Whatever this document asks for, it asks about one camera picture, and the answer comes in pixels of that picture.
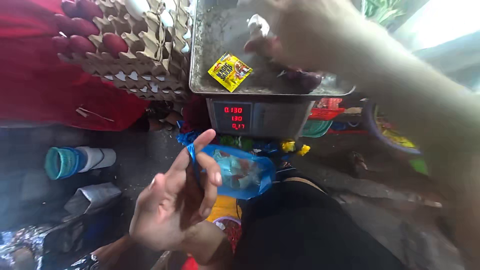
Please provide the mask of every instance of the green plastic basket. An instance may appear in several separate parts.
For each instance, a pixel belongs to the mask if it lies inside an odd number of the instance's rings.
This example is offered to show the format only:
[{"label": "green plastic basket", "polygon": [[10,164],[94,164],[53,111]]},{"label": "green plastic basket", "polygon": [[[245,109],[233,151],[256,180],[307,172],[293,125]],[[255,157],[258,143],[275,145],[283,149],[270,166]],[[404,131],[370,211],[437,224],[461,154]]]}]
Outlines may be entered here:
[{"label": "green plastic basket", "polygon": [[307,120],[302,130],[303,137],[318,138],[325,133],[332,125],[333,121]]}]

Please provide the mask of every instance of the teal plastic basket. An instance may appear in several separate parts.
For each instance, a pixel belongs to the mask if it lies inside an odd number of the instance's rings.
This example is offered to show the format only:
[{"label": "teal plastic basket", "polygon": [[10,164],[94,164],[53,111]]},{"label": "teal plastic basket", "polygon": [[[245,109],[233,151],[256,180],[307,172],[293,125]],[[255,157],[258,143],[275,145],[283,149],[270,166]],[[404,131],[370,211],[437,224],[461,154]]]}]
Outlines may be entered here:
[{"label": "teal plastic basket", "polygon": [[83,154],[73,148],[52,147],[45,157],[45,171],[51,180],[67,178],[82,169]]},{"label": "teal plastic basket", "polygon": [[303,137],[318,138],[325,133],[332,125],[333,121],[307,120],[302,130]]}]

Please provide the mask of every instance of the stainless steel scale tray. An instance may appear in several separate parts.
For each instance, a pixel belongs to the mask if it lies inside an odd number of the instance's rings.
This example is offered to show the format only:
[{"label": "stainless steel scale tray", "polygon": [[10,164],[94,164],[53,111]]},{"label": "stainless steel scale tray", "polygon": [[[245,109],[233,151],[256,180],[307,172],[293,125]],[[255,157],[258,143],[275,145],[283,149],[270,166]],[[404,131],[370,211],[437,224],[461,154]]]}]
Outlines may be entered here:
[{"label": "stainless steel scale tray", "polygon": [[[250,37],[247,19],[254,13],[239,12],[236,9],[237,0],[193,1],[196,1],[196,11],[193,18],[189,84],[194,93],[222,96],[291,95],[315,100],[324,96],[344,96],[355,90],[353,84],[332,74],[311,93],[300,93],[301,87],[298,85],[286,78],[277,78],[281,69],[274,68],[268,59],[243,51],[243,46]],[[253,68],[253,73],[233,93],[208,74],[208,70],[226,51],[230,51]]]}]

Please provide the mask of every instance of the scale display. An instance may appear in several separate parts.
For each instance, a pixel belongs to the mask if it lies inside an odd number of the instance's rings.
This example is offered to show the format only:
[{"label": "scale display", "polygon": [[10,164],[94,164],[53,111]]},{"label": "scale display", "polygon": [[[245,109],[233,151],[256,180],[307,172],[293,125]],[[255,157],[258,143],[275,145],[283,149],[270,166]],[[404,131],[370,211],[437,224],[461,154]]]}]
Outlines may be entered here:
[{"label": "scale display", "polygon": [[214,102],[216,126],[225,133],[250,133],[252,104],[242,102]]}]

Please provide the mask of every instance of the red digital numbers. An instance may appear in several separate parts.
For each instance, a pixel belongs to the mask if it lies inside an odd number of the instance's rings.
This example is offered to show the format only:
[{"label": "red digital numbers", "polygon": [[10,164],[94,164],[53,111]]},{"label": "red digital numbers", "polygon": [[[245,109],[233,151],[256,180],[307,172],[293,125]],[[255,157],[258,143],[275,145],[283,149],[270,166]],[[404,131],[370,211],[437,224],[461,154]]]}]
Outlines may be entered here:
[{"label": "red digital numbers", "polygon": [[[239,108],[239,107],[224,107],[223,108],[223,111],[225,113],[236,113],[236,114],[240,114],[243,112],[243,108]],[[242,122],[243,121],[243,116],[239,116],[239,115],[233,115],[232,116],[232,122]],[[235,130],[242,130],[242,129],[245,129],[245,124],[242,124],[242,123],[233,123],[232,124],[232,128],[235,129]]]},{"label": "red digital numbers", "polygon": [[223,109],[224,112],[231,112],[231,113],[241,113],[243,111],[243,108],[237,108],[237,107],[225,107]]},{"label": "red digital numbers", "polygon": [[244,129],[245,125],[244,124],[232,124],[232,128],[239,130],[239,129]]}]

